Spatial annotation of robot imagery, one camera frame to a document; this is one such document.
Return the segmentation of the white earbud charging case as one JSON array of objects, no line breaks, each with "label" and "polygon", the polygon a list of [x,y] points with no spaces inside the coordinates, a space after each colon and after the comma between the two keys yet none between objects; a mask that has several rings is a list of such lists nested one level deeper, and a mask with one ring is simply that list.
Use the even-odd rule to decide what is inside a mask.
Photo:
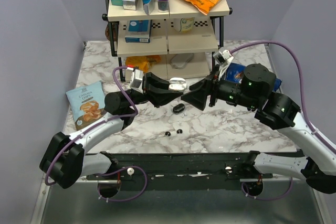
[{"label": "white earbud charging case", "polygon": [[173,77],[169,80],[169,90],[183,92],[187,88],[187,82],[183,78]]}]

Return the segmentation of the black earbud charging case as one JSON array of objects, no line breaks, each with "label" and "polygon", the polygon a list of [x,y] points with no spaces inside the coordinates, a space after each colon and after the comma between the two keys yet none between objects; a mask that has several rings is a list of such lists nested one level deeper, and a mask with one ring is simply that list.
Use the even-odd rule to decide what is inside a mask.
[{"label": "black earbud charging case", "polygon": [[174,114],[180,114],[185,110],[185,105],[180,103],[173,107],[172,111]]}]

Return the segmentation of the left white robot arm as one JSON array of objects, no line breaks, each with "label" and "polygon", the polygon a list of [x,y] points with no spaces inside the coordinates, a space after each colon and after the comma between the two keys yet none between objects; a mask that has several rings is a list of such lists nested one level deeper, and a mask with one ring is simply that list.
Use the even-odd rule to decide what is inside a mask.
[{"label": "left white robot arm", "polygon": [[52,179],[63,189],[80,177],[100,174],[104,179],[116,175],[116,166],[106,154],[88,152],[112,134],[127,128],[136,117],[136,105],[150,102],[156,108],[180,97],[187,88],[186,80],[174,77],[163,80],[151,72],[134,70],[129,89],[120,89],[105,96],[105,115],[97,122],[69,135],[55,134],[45,151],[39,168],[45,173],[45,183]]}]

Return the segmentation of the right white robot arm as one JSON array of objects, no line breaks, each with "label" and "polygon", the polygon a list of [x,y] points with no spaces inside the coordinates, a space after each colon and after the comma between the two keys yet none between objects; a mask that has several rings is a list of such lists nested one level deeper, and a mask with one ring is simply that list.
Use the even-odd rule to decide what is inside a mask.
[{"label": "right white robot arm", "polygon": [[218,73],[192,85],[182,95],[184,102],[204,110],[217,100],[243,106],[255,113],[262,124],[291,139],[303,151],[303,157],[285,157],[250,152],[250,159],[241,165],[249,178],[257,174],[278,174],[305,180],[313,189],[335,193],[335,153],[331,143],[322,143],[309,129],[299,105],[282,93],[274,92],[276,75],[261,64],[245,67],[241,83],[220,80]]}]

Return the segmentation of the orange snack bag bottom shelf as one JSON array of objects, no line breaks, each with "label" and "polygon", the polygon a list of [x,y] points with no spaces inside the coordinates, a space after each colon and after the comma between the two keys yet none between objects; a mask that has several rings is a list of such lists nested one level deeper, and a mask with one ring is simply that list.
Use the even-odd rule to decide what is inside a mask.
[{"label": "orange snack bag bottom shelf", "polygon": [[138,67],[143,72],[147,73],[155,64],[161,62],[161,56],[132,56],[127,57],[125,65],[128,67]]}]

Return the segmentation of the blue Doritos chip bag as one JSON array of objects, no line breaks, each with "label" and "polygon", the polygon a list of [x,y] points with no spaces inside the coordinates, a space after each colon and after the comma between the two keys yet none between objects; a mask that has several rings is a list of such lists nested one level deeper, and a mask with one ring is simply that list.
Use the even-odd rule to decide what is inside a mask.
[{"label": "blue Doritos chip bag", "polygon": [[[228,69],[226,70],[225,80],[231,81],[234,83],[241,83],[243,78],[244,69],[246,66],[240,65],[237,63],[231,63]],[[281,86],[282,80],[276,78],[273,91],[276,92]]]}]

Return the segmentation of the beige three-tier shelf rack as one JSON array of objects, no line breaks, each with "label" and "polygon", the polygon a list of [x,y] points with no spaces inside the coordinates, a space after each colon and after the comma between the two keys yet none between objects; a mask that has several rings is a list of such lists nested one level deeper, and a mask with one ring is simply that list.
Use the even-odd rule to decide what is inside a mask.
[{"label": "beige three-tier shelf rack", "polygon": [[[119,65],[126,57],[160,55],[161,63],[151,68],[163,79],[173,76],[183,78],[204,77],[215,66],[212,54],[224,45],[224,17],[232,13],[226,0],[221,0],[207,16],[201,14],[192,4],[184,0],[169,0],[169,12],[159,12],[155,5],[154,11],[146,15],[142,2],[139,1],[136,10],[124,10],[114,6],[110,0],[105,0],[106,13],[102,19],[107,25],[113,25],[115,37],[111,34],[111,57]],[[175,18],[194,18],[193,29],[180,33],[173,28]],[[149,19],[152,21],[150,43],[125,42],[125,30],[129,20]],[[193,59],[184,69],[175,69],[170,60],[176,54],[193,53]]]}]

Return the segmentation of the blue white box middle shelf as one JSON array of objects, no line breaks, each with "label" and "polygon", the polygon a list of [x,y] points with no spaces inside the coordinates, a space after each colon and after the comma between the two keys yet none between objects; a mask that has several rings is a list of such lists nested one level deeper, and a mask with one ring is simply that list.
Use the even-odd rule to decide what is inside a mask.
[{"label": "blue white box middle shelf", "polygon": [[125,42],[150,43],[152,21],[130,20],[125,30]]}]

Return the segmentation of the cream printed mug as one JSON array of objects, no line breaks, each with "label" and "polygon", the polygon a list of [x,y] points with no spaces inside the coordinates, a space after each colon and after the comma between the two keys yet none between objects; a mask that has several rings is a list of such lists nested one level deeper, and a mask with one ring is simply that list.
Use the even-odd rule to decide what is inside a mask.
[{"label": "cream printed mug", "polygon": [[173,19],[173,28],[180,32],[185,33],[193,29],[194,18],[175,18]]}]

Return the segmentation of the cassava chips bag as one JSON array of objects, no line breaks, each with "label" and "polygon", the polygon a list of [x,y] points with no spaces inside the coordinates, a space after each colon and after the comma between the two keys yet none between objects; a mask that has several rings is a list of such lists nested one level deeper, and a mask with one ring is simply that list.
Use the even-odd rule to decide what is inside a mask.
[{"label": "cassava chips bag", "polygon": [[106,114],[101,81],[69,90],[66,96],[70,102],[76,130],[82,130]]}]

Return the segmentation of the brown object behind rack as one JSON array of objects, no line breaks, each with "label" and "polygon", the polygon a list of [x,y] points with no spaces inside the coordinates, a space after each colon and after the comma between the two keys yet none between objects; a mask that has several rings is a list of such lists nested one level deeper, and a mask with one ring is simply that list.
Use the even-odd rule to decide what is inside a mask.
[{"label": "brown object behind rack", "polygon": [[115,35],[114,35],[114,31],[113,31],[113,25],[111,25],[111,26],[107,25],[106,29],[105,29],[105,36],[106,36],[106,39],[108,41],[111,40],[111,36],[110,36],[111,34],[113,35],[113,38],[114,38]]}]

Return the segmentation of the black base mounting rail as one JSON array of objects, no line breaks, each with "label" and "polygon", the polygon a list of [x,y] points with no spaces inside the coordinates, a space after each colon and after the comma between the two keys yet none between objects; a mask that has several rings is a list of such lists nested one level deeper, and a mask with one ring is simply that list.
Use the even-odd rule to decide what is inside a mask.
[{"label": "black base mounting rail", "polygon": [[120,178],[121,189],[147,190],[238,190],[242,180],[261,177],[253,167],[252,153],[199,154],[108,154],[108,176],[89,175],[89,180],[110,184]]}]

